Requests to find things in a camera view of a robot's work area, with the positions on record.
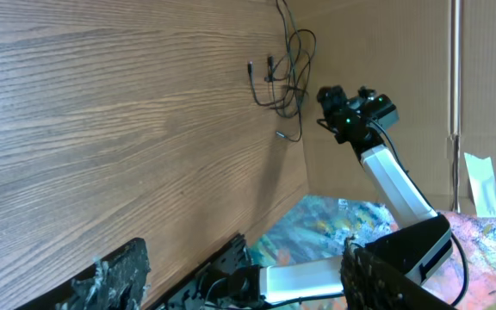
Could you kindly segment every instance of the wooden surface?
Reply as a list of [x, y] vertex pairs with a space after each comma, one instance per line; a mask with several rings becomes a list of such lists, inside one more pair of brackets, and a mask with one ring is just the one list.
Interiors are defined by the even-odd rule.
[[246, 62], [283, 50], [272, 0], [0, 0], [0, 309], [133, 237], [151, 302], [269, 229], [307, 192], [303, 146]]

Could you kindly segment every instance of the white paper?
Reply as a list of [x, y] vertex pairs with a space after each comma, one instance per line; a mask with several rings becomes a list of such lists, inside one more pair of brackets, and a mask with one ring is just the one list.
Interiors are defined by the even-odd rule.
[[496, 217], [496, 181], [491, 158], [464, 153], [478, 217]]

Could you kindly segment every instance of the cardboard seam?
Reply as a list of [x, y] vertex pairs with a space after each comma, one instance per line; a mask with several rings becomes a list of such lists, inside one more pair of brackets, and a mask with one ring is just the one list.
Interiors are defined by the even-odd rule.
[[453, 205], [452, 211], [461, 212], [459, 203], [459, 187], [460, 187], [460, 148], [461, 148], [461, 27], [462, 27], [462, 0], [451, 0], [451, 24], [450, 37], [451, 49], [449, 56], [450, 64], [450, 96], [449, 96], [449, 138], [452, 143], [453, 150]]

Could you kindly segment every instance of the cardboard box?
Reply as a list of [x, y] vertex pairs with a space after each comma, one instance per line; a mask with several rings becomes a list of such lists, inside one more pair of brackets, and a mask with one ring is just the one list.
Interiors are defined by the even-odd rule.
[[496, 1], [290, 3], [318, 41], [303, 120], [310, 192], [379, 201], [350, 146], [315, 123], [321, 86], [353, 96], [366, 85], [396, 104], [389, 132], [433, 206], [474, 214], [463, 153], [492, 157], [496, 171]]

